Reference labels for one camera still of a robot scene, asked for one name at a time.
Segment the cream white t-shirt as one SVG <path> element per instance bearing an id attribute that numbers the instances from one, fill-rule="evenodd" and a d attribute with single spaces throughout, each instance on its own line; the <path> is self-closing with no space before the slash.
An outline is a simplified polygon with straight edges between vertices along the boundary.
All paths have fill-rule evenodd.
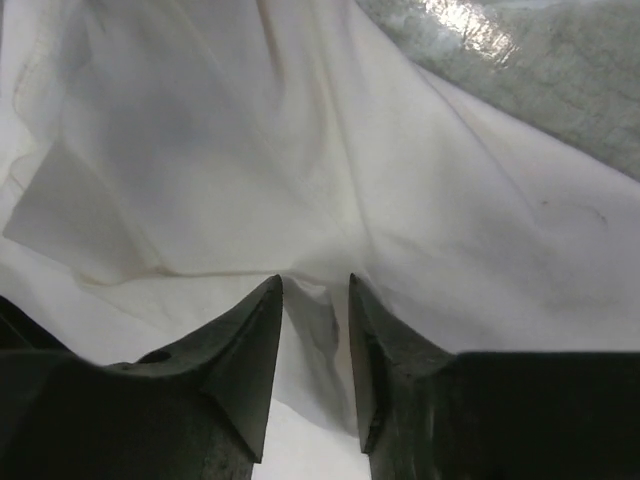
<path id="1" fill-rule="evenodd" d="M 258 479 L 366 479 L 351 274 L 446 350 L 639 346 L 639 186 L 408 60 L 353 1 L 6 1 L 1 291 L 131 360 L 267 277 Z"/>

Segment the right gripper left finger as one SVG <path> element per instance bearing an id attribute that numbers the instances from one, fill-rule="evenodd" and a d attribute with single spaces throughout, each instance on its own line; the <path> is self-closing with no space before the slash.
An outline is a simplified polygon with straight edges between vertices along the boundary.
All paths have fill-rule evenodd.
<path id="1" fill-rule="evenodd" d="M 5 479 L 248 479 L 263 456 L 283 310 L 272 276 L 134 363 L 93 364 L 1 304 Z"/>

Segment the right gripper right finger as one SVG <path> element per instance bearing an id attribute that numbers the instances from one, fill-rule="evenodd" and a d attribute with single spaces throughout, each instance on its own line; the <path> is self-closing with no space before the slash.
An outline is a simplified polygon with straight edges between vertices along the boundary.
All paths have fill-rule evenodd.
<path id="1" fill-rule="evenodd" d="M 451 354 L 349 282 L 360 445 L 375 479 L 635 479 L 635 352 Z"/>

